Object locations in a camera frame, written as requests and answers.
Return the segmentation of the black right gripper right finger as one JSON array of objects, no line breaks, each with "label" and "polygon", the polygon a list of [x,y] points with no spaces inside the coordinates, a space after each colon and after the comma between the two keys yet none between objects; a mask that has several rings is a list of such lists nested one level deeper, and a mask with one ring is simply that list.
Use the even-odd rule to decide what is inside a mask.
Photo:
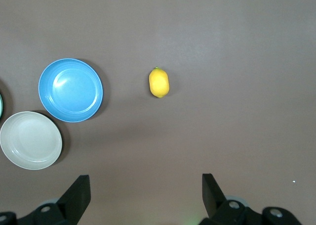
[{"label": "black right gripper right finger", "polygon": [[266,207],[262,213],[253,211],[235,199],[227,199],[212,174],[202,175],[202,200],[208,214],[201,225],[299,225],[288,210]]}]

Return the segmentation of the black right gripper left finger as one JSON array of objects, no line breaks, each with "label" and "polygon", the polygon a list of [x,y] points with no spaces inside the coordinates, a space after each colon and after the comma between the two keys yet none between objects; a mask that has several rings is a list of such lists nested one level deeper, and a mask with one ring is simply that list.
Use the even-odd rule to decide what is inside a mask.
[{"label": "black right gripper left finger", "polygon": [[28,215],[17,218],[14,212],[1,212],[2,225],[76,225],[91,201],[90,178],[79,176],[54,203],[45,203]]}]

